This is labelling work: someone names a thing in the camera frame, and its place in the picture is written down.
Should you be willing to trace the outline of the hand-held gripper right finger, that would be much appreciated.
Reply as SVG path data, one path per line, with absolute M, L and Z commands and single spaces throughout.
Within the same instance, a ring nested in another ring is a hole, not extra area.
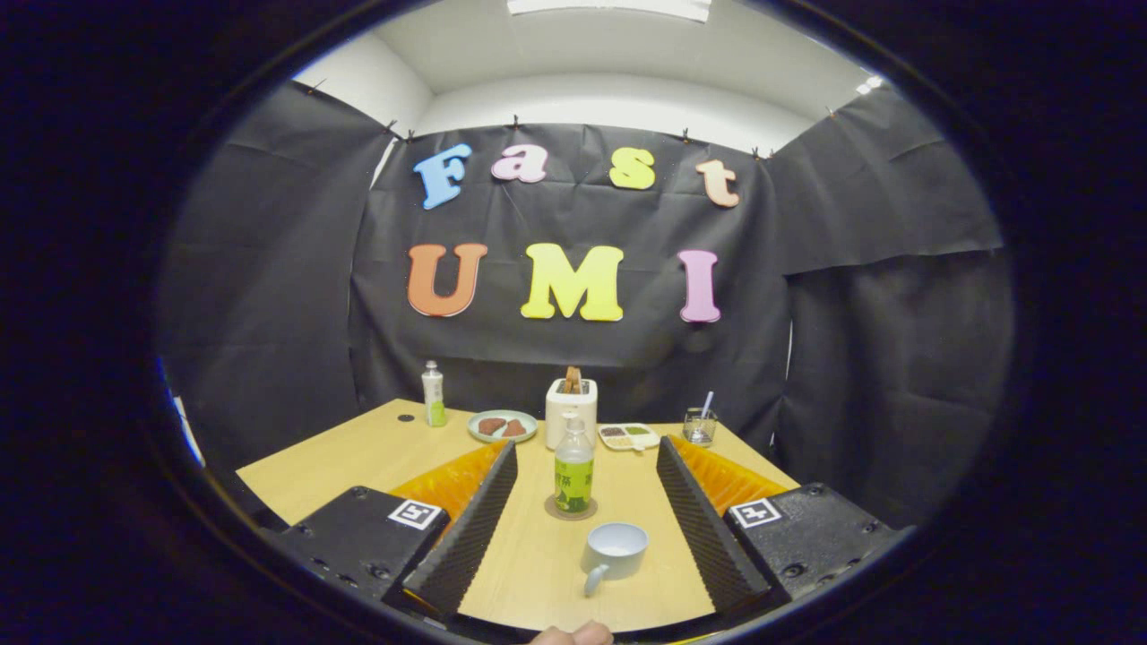
M 713 608 L 725 615 L 824 591 L 915 531 L 824 483 L 785 489 L 677 436 L 660 440 L 656 471 Z

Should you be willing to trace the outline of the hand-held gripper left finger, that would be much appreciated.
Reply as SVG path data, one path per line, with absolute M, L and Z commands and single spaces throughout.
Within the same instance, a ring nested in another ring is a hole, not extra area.
M 515 443 L 496 441 L 389 494 L 349 487 L 266 537 L 294 564 L 365 603 L 447 620 L 470 590 L 517 474 Z

